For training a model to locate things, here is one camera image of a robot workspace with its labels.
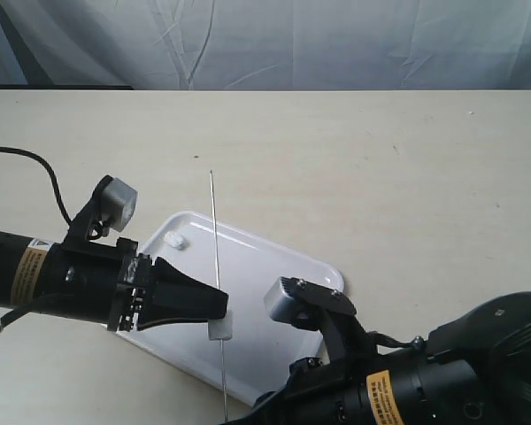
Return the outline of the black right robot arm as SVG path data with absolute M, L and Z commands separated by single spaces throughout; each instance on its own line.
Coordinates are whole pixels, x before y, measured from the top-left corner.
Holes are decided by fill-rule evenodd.
M 294 362 L 244 424 L 531 424 L 531 292 L 494 298 L 402 343 L 366 331 L 342 294 L 297 295 L 296 328 L 328 363 Z

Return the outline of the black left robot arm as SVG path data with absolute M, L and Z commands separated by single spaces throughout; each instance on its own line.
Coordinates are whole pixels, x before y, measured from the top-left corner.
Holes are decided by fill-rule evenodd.
M 103 324 L 111 332 L 205 323 L 227 313 L 227 293 L 138 252 L 135 241 L 109 246 L 62 243 L 0 232 L 0 333 L 28 313 Z

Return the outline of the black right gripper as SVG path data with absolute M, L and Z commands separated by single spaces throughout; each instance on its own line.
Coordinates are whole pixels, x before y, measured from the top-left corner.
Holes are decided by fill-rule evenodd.
M 377 357 L 375 334 L 355 318 L 327 318 L 319 327 L 329 362 L 298 360 L 286 384 L 262 396 L 231 424 L 373 424 L 366 371 Z

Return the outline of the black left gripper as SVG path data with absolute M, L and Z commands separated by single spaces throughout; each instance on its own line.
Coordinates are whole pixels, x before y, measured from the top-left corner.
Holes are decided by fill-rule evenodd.
M 108 330 L 144 331 L 169 324 L 223 319 L 228 294 L 187 276 L 166 260 L 116 245 L 57 243 L 43 264 L 43 312 L 104 324 Z

